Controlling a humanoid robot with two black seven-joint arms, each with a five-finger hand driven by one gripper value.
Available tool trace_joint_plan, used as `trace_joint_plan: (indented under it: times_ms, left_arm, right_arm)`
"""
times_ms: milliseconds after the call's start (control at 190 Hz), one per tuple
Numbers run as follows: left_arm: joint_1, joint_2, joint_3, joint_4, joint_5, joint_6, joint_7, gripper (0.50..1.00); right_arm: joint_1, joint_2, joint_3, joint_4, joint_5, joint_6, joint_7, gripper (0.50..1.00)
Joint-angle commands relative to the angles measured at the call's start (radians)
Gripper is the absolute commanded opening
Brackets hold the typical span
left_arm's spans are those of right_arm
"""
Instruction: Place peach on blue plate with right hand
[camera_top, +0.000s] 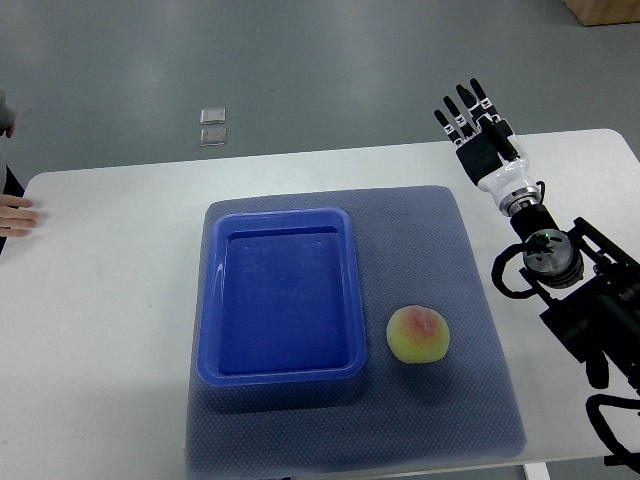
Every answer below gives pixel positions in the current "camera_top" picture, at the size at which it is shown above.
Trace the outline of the person's bare hand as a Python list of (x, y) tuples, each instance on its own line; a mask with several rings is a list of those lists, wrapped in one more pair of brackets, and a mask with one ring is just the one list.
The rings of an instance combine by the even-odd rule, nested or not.
[(37, 226), (39, 213), (29, 199), (14, 195), (0, 196), (0, 231), (2, 238), (25, 237)]

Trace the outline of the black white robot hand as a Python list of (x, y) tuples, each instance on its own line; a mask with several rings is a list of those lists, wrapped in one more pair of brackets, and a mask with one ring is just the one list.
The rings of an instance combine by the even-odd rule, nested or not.
[(470, 181), (492, 196), (499, 211), (511, 217), (527, 206), (540, 204), (544, 188), (529, 176), (529, 160), (511, 125), (497, 110), (480, 82), (456, 86), (464, 108), (449, 96), (445, 111), (434, 116)]

